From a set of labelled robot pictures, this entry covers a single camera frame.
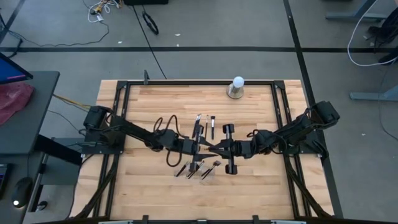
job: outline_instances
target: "white cable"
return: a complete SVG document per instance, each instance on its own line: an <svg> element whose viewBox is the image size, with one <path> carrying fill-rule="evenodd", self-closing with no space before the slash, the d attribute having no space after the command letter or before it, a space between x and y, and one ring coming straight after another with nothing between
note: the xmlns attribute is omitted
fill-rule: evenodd
<svg viewBox="0 0 398 224"><path fill-rule="evenodd" d="M99 3L96 3L96 4L92 5L92 6L88 9L88 15L87 15L88 22L94 23L94 22L99 22L99 21L100 21L99 19L97 19L97 20L95 20L95 21L91 21L91 20L90 20L90 15L91 15L90 12L93 11L92 9L94 8L94 6L97 6L97 5L101 4L102 2L103 2L103 0L101 0ZM103 6L103 8L105 8L105 12L106 12L106 13L110 13L110 12L111 12L111 8L110 8L108 5L109 5L109 6L114 6L114 4L111 3L111 2L105 3L104 6Z"/></svg>
<svg viewBox="0 0 398 224"><path fill-rule="evenodd" d="M378 0L376 0L376 1L371 5L371 7L369 7L369 9L368 9L368 10L362 15L362 17L359 19L358 23L356 24L356 26L355 26L355 28L354 28L353 34L351 35L351 38L350 38L350 40L349 40L349 42L348 42L348 46L347 46L348 57L349 57L349 59L350 59L354 64L356 64L357 66L361 66L361 67L370 67L370 66L375 66L375 65L385 65L385 64L387 64L387 63L391 63L391 62L395 61L395 60L398 58L398 57L396 57L396 58L394 58L394 59L391 59L391 60L388 61L388 62L383 62L383 63L373 63L373 64L369 64L369 65L362 65L362 64L360 64L360 63L356 63L356 62L353 60L353 58L351 57L351 54L349 53L349 46L351 45L351 42L353 41L353 37L354 37L354 35L355 35L355 31L356 31L356 29L358 28L359 23L361 22L361 20L363 19L363 17L369 12L369 10L375 5L375 3L376 3L377 1L378 1Z"/></svg>

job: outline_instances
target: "wire bundle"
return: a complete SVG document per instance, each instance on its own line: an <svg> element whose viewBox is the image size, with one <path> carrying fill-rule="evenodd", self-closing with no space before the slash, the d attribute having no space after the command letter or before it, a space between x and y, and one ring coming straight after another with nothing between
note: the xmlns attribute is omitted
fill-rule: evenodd
<svg viewBox="0 0 398 224"><path fill-rule="evenodd" d="M90 15L100 14L99 12L96 12L96 11L93 9L95 6L99 6L99 7L101 7L102 9L105 9L105 12L108 13L108 14L111 12L111 8L110 8L109 6L116 6L116 7L120 7L120 6L121 6L121 4L118 4L115 0L113 0L113 3L112 3L110 0L101 0L99 3L96 3L96 4L94 4L94 5L90 6L90 7L88 7L88 6L86 5L86 3L84 2L84 0L83 0L83 3L84 3L84 5L88 8L87 19L88 19L88 22L91 22L91 23L94 23L94 22L101 22L101 21L102 21L102 20L100 20L98 17L97 17L97 20L95 20L95 21L90 20Z"/></svg>
<svg viewBox="0 0 398 224"><path fill-rule="evenodd" d="M173 115L169 118L169 121L168 121L167 124L166 124L166 128L163 129L163 131L162 131L159 135L162 136L162 135L164 135L164 134L166 133L166 130L168 130L169 125L170 125L170 122L172 121L173 118L175 119L175 130L176 130L178 136L180 136L181 138L188 138L188 136L184 136L184 135L180 134L180 131L178 130L178 120L177 120L177 116L176 116L175 114L173 114ZM154 132L159 131L159 128L160 128L160 125L162 125L162 122L163 122L163 118L159 118L159 119L155 122L155 124L154 124ZM178 166L178 165L180 164L180 162L181 162L181 159L182 159L182 152L181 152L181 151L178 152L178 153L179 153L179 154L178 154L178 161L177 161L175 164L171 164L171 163L169 162L170 153L171 153L170 149L167 149L167 156L166 156L166 163L167 163L167 165L168 165L169 167L176 167L176 166Z"/></svg>
<svg viewBox="0 0 398 224"><path fill-rule="evenodd" d="M389 61L387 61L387 62L382 62L382 63L360 64L360 63L357 63L357 62L355 62L355 61L353 60L353 58L351 57L351 54L350 54L350 52L349 52L349 47L350 47L350 45L351 45L351 42L353 41L353 38L354 38L354 35L355 35L355 32L356 32L356 29L357 29L358 26L359 26L359 23L362 21L363 17L369 12L369 10L375 5L375 3L376 3L377 1L378 1L378 0L376 0L376 1L371 5L371 7L369 7L369 9L368 9L368 10L362 15L362 17L359 19L358 23L356 24L356 26L355 26L355 28L354 28L353 34L351 35L351 38L349 39L348 45L347 45L348 57L349 57L349 59L350 59L355 65L357 65L357 66L361 66L361 67L370 67L370 66L375 66L375 65L385 65L385 64L391 63L391 62L393 62L393 61L396 60L396 58L393 58L393 59L391 59L391 60L389 60Z"/></svg>

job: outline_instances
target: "cable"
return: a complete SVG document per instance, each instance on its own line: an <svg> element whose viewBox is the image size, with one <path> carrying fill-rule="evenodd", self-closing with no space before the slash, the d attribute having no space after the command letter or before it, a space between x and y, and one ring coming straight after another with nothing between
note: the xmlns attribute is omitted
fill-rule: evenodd
<svg viewBox="0 0 398 224"><path fill-rule="evenodd" d="M152 31L155 35L159 35L159 29L157 28L156 22L151 18L151 16L147 13L145 10L144 5L142 4L142 18L144 19L145 23L147 24L147 27Z"/></svg>
<svg viewBox="0 0 398 224"><path fill-rule="evenodd" d="M72 124L72 122L70 122L66 117L64 117L64 115L62 115L62 114L60 114L60 113L58 113L58 112L52 111L52 110L47 110L47 111L61 116L65 121L68 121L68 123L69 123L77 132L79 132L79 129L77 129L77 128L75 127L75 125Z"/></svg>
<svg viewBox="0 0 398 224"><path fill-rule="evenodd" d="M91 158L91 157L93 157L93 156L94 156L94 154L89 155L83 162L81 162L81 166L82 166L89 158Z"/></svg>
<svg viewBox="0 0 398 224"><path fill-rule="evenodd" d="M20 37L17 37L15 34L13 34L12 32L10 32L10 30L7 28L7 25L6 25L6 23L4 22L4 19L2 18L1 14L0 14L0 21L1 21L1 25L2 25L2 26L1 26L2 31L4 30L5 32L10 33L13 37L19 39L15 51L14 51L12 54L10 54L10 56L7 56L8 58L13 58L13 56L17 55L18 50L20 49L20 47L21 47L21 45L22 45L22 43L23 43L24 41L23 41Z"/></svg>
<svg viewBox="0 0 398 224"><path fill-rule="evenodd" d="M348 57L349 57L349 59L350 59L355 65L357 65L357 66L361 66L361 67L370 67L370 66L375 66L375 65L385 65L385 64L388 64L388 63L391 63L391 62L395 61L395 59L396 59L396 58L394 58L394 59L392 59L392 60L390 60L390 61L388 61L388 62L383 62L383 63L373 63L373 64L368 64L368 65L363 65L363 64L359 64L359 63L355 62L355 61L353 60L353 58L351 57L351 54L350 54L350 52L349 52L349 46L351 45L351 42L353 41L353 37L354 37L354 35L355 35L356 29L357 29L358 26L359 26L359 23L362 21L363 17L369 12L369 10L375 5L376 2L378 2L378 0L375 0L375 2L371 5L371 7L369 7L369 9L368 9L368 10L362 15L362 17L359 19L358 23L356 24L356 26L355 26L355 28L354 28L353 34L351 35L351 38L350 38L350 40L349 40L349 42L348 42L348 45L347 45Z"/></svg>
<svg viewBox="0 0 398 224"><path fill-rule="evenodd" d="M30 153L27 154L27 159L26 159L26 167L27 167L26 177L29 177L29 156Z"/></svg>
<svg viewBox="0 0 398 224"><path fill-rule="evenodd" d="M392 65L396 62L396 60L397 60L397 58L394 59L394 61L391 63L391 65L390 65L389 68L386 70L386 72L384 72L383 79L382 79L382 81L381 81L381 83L380 83L380 87L379 87L379 92L378 92L378 96L377 96L377 102L378 102L378 104L379 104L379 122L380 122L381 128L383 129L383 131L384 131L386 134L388 134L390 137L392 137L393 139L395 139L395 140L398 141L398 138L395 137L393 134L391 134L389 131L387 131L387 129L384 127L384 124L383 124L383 122L382 122L381 102L380 102L381 88L382 88L382 86L383 86L383 84L384 84L384 81L385 81L385 79L386 79L386 77L387 77L387 74L388 74L389 70L391 69Z"/></svg>
<svg viewBox="0 0 398 224"><path fill-rule="evenodd" d="M128 7L128 8L129 8L130 10L134 10L134 13L136 14L136 17L137 17L137 20L138 20L138 23L139 23L139 26L140 26L140 28L141 28L141 30L142 30L142 33L144 34L144 37L145 37L145 39L146 39L146 41L147 41L147 43L148 43L149 49L150 49L150 51L152 52L152 55L153 55L154 58L155 58L155 61L156 61L156 63L157 63L157 66L159 67L160 71L162 72L163 77L164 77L165 79L167 79L166 75L164 74L164 72L163 72L163 70L162 70L162 67L160 66L159 62L157 61L157 58L156 58L155 53L154 53L154 50L153 50L152 47L150 46L148 37L147 37L147 35L146 35L145 31L144 31L144 28L142 27L141 21L139 20L139 17L138 17L136 8L135 8L134 6L132 6L132 9L131 9L131 7Z"/></svg>
<svg viewBox="0 0 398 224"><path fill-rule="evenodd" d="M173 115L169 118L169 121L168 121L167 124L166 124L166 128L163 129L163 131L162 131L159 135L162 136L162 135L164 135L164 134L166 133L166 130L168 130L169 125L170 125L170 122L172 121L173 118L175 119L175 130L176 130L177 134L178 134L180 137L182 137L182 138L188 138L188 136L182 135L182 134L180 133L180 131L178 130L178 119L177 119L177 116L176 116L175 114L173 114ZM162 125L162 122L163 122L163 118L159 118L159 119L155 122L155 125L154 125L154 132L156 132L156 131L159 130L160 125ZM170 149L167 149L167 155L166 155L166 163L167 163L167 165L168 165L169 167L176 167L176 166L178 166L178 165L181 163L181 160L182 160L182 149L181 149L180 152L178 152L178 161L177 161L175 164L171 164L171 163L169 162L170 153L171 153L171 150L170 150Z"/></svg>
<svg viewBox="0 0 398 224"><path fill-rule="evenodd" d="M80 169L83 166L83 164L91 157L93 157L94 154L89 155L83 162L81 162L80 168L79 168L79 173L80 173ZM77 186L78 180L76 181L75 185L73 186L73 198L72 198L72 205L70 206L70 210L68 212L68 215L66 218L64 218L64 220L67 220L72 212L72 208L73 208L73 204L75 203L75 192L76 192L76 186Z"/></svg>
<svg viewBox="0 0 398 224"><path fill-rule="evenodd" d="M383 22L381 27L371 26L368 29L374 38L374 53L376 53L376 49L380 48L385 43L392 42L396 36L398 35L398 8L395 9Z"/></svg>
<svg viewBox="0 0 398 224"><path fill-rule="evenodd" d="M53 94L52 96L54 96L55 98L57 98L59 100L62 100L64 103L66 103L68 105L79 106L79 109L81 109L81 110L82 110L82 108L84 108L84 111L87 111L87 109L89 109L91 107L91 105L85 105L85 104L79 103L77 101L68 99L66 97L58 96L56 94Z"/></svg>
<svg viewBox="0 0 398 224"><path fill-rule="evenodd" d="M254 137L254 136L256 135L256 133L259 133L259 134L262 136L263 139L267 139L267 138L265 137L265 135L263 135L258 129L254 129L253 132L247 134L246 137L252 138L252 137ZM275 151L274 148L271 146L270 148L271 148L271 151L272 151L273 153L278 154L278 155L285 154L285 155L287 155L287 156L289 156L289 157L295 157L295 156L297 156L297 155L300 153L300 148L297 146L297 152L293 153L293 154L292 154L293 156L289 155L289 153L287 152L288 144L287 144L286 140L285 140L282 136L280 136L280 135L278 135L278 134L276 134L276 133L273 133L272 131L270 131L269 133L270 133L272 136L278 138L279 140L281 140L281 141L284 143L284 148L283 148L283 149L279 149L279 152ZM254 144L255 144L254 147L257 148L257 142L256 142L256 141L254 141Z"/></svg>
<svg viewBox="0 0 398 224"><path fill-rule="evenodd" d="M106 37L109 34L109 26L107 24L105 24L104 22L102 22L102 21L100 21L99 23L104 25L104 26L106 26L106 33L99 40L90 41L90 42L87 42L87 43L55 44L55 45L53 45L53 44L42 44L42 45L40 45L38 43L35 43L35 42L31 41L31 40L26 39L23 35L20 35L17 32L14 32L14 31L11 31L11 30L8 30L8 31L13 33L13 34L15 34L15 35L17 35L18 37L24 39L25 41L28 41L29 43L32 43L32 44L34 44L36 46L39 46L39 47L45 47L45 46L51 46L51 47L67 46L67 47L71 47L71 46L75 46L75 45L88 45L88 44L94 44L94 43L101 42L104 39L104 37Z"/></svg>
<svg viewBox="0 0 398 224"><path fill-rule="evenodd" d="M86 6L87 9L90 9L90 7L87 6L85 0L81 0L81 1L83 1L83 4Z"/></svg>
<svg viewBox="0 0 398 224"><path fill-rule="evenodd" d="M111 12L111 8L109 6L115 6L115 4L109 2L109 0L107 0L107 1L106 0L101 0L99 3L96 3L96 4L92 5L91 7L88 8L88 15L87 15L88 22L91 22L91 23L101 22L101 20L99 20L99 19L97 19L95 21L91 21L90 20L90 15L99 14L101 16L101 13L93 10L94 6L97 6L97 5L99 5L99 7L103 8L103 9L105 9L105 12L108 13L108 14Z"/></svg>

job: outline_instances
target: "metal bracket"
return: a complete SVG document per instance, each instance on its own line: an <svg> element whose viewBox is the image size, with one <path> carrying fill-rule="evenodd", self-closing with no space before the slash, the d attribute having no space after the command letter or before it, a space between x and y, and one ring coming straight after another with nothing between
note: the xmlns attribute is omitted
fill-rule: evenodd
<svg viewBox="0 0 398 224"><path fill-rule="evenodd" d="M99 222L98 224L132 224L132 220Z"/></svg>
<svg viewBox="0 0 398 224"><path fill-rule="evenodd" d="M122 154L123 152L124 152L123 144L115 148L109 148L108 146L97 145L95 147L83 146L81 149L81 153L86 155L92 155L92 154L115 155L115 154Z"/></svg>
<svg viewBox="0 0 398 224"><path fill-rule="evenodd" d="M253 215L253 224L260 224L260 218L258 215Z"/></svg>
<svg viewBox="0 0 398 224"><path fill-rule="evenodd" d="M197 220L198 224L207 224L207 220Z"/></svg>
<svg viewBox="0 0 398 224"><path fill-rule="evenodd" d="M144 70L144 85L148 85L149 75L147 70Z"/></svg>
<svg viewBox="0 0 398 224"><path fill-rule="evenodd" d="M116 91L124 88L127 85L127 81L118 81L118 84L116 85Z"/></svg>
<svg viewBox="0 0 398 224"><path fill-rule="evenodd" d="M280 88L282 90L285 89L285 81L283 81L283 80L275 80L274 83L275 83L275 86L277 88Z"/></svg>
<svg viewBox="0 0 398 224"><path fill-rule="evenodd" d="M143 215L141 224L148 224L149 215Z"/></svg>
<svg viewBox="0 0 398 224"><path fill-rule="evenodd" d="M271 220L272 224L306 224L303 221L288 221L288 220Z"/></svg>

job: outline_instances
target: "wooden table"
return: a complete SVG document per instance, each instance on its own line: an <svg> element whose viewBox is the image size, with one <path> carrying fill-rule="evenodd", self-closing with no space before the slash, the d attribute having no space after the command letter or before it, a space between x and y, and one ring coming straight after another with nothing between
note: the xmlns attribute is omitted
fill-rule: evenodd
<svg viewBox="0 0 398 224"><path fill-rule="evenodd" d="M112 107L116 83L117 80L101 82L97 105ZM302 85L300 80L285 80L285 86L295 119L307 107ZM281 112L286 123L284 111ZM210 125L207 138L214 144L225 138L222 125L228 123L235 125L234 139L247 139L247 133L253 129L277 129L271 88L262 85L245 86L244 96L239 100L229 98L226 86L220 85L133 86L126 119L152 130L159 117L165 120L161 126L164 128L169 117L176 114L180 132L190 136L195 118L200 113L202 125L205 125L206 114L216 116L215 140L210 138ZM170 128L175 129L174 121ZM320 159L314 154L300 157L307 188L323 209L333 214ZM248 160L236 158L238 175L225 174L224 165L228 161L221 157L205 159L207 165L214 160L223 163L207 181L174 177L175 171L189 161L190 156L183 156L181 165L176 168L169 167L165 158L166 151L152 152L140 141L127 137L125 151L119 161L112 220L140 220L143 215L149 215L151 220L250 220L253 215L265 220L293 218L281 155L256 155ZM171 153L171 163L177 158L177 153ZM102 156L95 155L81 168L71 216L85 206L96 190L101 163ZM303 215L301 194L297 188L296 194L300 214Z"/></svg>

